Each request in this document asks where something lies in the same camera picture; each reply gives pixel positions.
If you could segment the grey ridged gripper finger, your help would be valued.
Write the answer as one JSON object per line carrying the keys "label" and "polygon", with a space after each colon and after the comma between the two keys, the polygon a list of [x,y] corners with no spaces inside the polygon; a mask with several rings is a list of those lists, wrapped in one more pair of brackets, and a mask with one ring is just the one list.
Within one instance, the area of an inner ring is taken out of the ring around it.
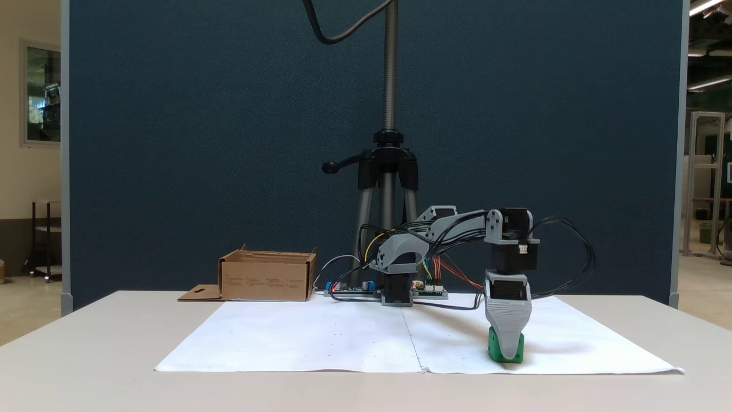
{"label": "grey ridged gripper finger", "polygon": [[531,313],[530,304],[486,305],[486,318],[491,325],[487,352],[494,362],[523,362],[523,329],[528,324]]}

